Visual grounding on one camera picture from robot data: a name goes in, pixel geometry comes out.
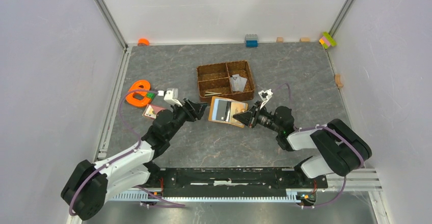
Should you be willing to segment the gold VIP card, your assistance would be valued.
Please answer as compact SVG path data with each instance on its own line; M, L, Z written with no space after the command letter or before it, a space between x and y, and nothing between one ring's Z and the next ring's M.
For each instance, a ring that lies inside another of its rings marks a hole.
M240 121L234 119L235 114L243 113L248 109L248 104L243 102L231 102L230 106L230 124L237 126L237 127L244 127L244 124L242 124Z

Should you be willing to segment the yellow leather card holder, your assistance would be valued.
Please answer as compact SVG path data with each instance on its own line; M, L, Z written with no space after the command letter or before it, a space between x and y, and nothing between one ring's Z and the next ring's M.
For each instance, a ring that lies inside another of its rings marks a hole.
M213 96L211 99L208 120L216 123L230 124L231 102L236 100Z

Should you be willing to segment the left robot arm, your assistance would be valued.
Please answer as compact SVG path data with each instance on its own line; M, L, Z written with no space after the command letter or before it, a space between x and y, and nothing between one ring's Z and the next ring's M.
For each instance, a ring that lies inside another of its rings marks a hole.
M61 191L69 214L88 220L113 196L145 184L156 186L160 173L154 159L170 146L170 140L185 122L200 120L208 107L188 99L171 109L160 110L148 131L126 150L105 160L77 164Z

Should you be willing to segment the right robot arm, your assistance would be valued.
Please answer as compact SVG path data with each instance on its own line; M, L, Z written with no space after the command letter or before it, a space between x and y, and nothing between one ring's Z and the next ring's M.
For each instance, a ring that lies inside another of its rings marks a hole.
M372 156L368 144L341 119L310 128L295 128L290 108L279 106L272 113L260 101L249 110L234 114L233 118L249 128L261 125L275 131L276 141L283 150L319 151L319 155L309 157L296 166L298 170L294 173L294 181L300 187L308 187L321 175L334 173L345 177L351 171L362 168Z

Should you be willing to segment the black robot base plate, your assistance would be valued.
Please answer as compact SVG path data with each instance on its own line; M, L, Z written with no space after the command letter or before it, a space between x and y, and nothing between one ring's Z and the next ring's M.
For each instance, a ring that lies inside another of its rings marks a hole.
M327 188L324 175L307 178L291 167L167 167L150 175L146 190L164 197L281 197L288 189Z

